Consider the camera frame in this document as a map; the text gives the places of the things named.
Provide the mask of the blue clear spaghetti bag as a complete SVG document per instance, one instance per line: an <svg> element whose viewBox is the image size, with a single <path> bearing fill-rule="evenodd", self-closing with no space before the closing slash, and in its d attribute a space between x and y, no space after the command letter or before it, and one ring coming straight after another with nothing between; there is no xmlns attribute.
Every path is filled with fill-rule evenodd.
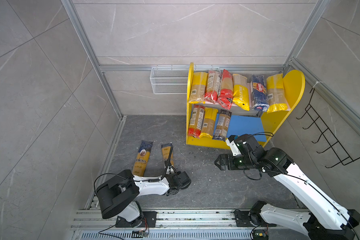
<svg viewBox="0 0 360 240"><path fill-rule="evenodd" d="M217 119L216 129L214 131L213 140L225 141L231 121L232 113L227 110L221 110Z"/></svg>

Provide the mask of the red clear spaghetti bag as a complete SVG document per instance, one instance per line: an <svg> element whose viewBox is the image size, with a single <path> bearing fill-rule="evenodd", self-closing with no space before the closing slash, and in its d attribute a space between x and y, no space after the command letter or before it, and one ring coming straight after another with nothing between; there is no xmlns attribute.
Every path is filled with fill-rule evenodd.
<svg viewBox="0 0 360 240"><path fill-rule="evenodd" d="M199 106L199 105L194 106L190 118L188 136L198 139L200 138L200 134L203 126L204 114L205 114L204 106Z"/></svg>

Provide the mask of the short yellow spaghetti bag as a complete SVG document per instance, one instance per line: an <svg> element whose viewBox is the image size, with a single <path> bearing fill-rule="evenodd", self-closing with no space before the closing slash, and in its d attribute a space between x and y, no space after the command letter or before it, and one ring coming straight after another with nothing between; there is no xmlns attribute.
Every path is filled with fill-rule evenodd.
<svg viewBox="0 0 360 240"><path fill-rule="evenodd" d="M218 109L205 108L200 138L213 138Z"/></svg>

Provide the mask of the yellow Pastatime spaghetti bag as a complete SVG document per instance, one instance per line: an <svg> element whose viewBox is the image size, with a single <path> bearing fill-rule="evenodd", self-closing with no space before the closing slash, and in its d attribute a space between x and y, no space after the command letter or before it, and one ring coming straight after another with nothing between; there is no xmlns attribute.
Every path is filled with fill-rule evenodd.
<svg viewBox="0 0 360 240"><path fill-rule="evenodd" d="M250 110L248 79L239 74L233 74L233 103L245 111Z"/></svg>

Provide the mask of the blue Barilla spaghetti box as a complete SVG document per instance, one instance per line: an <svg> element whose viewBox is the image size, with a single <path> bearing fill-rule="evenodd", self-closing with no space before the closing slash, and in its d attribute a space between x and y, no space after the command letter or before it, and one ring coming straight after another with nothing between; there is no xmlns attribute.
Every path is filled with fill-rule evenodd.
<svg viewBox="0 0 360 240"><path fill-rule="evenodd" d="M267 112L270 105L264 76L252 75L253 110Z"/></svg>

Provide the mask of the long yellow spaghetti bag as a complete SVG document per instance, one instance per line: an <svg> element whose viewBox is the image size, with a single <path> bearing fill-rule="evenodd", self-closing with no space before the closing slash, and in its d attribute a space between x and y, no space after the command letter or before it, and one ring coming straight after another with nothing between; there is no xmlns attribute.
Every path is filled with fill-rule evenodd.
<svg viewBox="0 0 360 240"><path fill-rule="evenodd" d="M267 78L267 92L269 101L267 113L290 110L285 97L283 74L276 74Z"/></svg>

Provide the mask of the yellow topped spaghetti bag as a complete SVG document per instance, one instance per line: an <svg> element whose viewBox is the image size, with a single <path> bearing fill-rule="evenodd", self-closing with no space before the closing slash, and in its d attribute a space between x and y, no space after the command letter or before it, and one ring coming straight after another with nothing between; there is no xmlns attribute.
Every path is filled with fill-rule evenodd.
<svg viewBox="0 0 360 240"><path fill-rule="evenodd" d="M196 72L193 75L191 92L189 97L190 104L202 103L206 91L208 73Z"/></svg>

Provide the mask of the red labelled spaghetti bag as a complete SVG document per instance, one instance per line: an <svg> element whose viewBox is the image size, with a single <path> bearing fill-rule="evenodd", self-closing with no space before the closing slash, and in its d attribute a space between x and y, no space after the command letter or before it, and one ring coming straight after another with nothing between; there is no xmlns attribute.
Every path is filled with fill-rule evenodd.
<svg viewBox="0 0 360 240"><path fill-rule="evenodd" d="M207 102L215 104L218 100L222 74L218 71L209 70L206 91L204 99Z"/></svg>

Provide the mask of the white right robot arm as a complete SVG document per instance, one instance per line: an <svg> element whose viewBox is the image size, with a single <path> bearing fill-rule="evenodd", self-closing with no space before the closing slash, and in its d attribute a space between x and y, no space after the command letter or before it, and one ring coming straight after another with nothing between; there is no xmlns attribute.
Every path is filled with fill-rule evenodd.
<svg viewBox="0 0 360 240"><path fill-rule="evenodd" d="M265 150L254 135L231 135L225 140L231 154L221 154L215 165L222 171L257 170L259 177L267 174L288 190L306 207L299 212L257 201L249 211L251 224L258 228L266 224L279 225L299 232L311 240L360 239L355 228L360 213L346 209L322 191L283 150Z"/></svg>

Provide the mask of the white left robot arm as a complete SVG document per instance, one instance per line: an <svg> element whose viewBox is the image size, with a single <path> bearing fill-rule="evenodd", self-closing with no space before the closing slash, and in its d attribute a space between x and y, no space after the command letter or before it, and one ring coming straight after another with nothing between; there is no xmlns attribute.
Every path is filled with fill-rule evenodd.
<svg viewBox="0 0 360 240"><path fill-rule="evenodd" d="M134 228L145 220L137 197L176 195L191 185L185 172L164 174L159 177L139 177L130 170L112 174L112 178L94 187L103 219L116 217L116 227Z"/></svg>

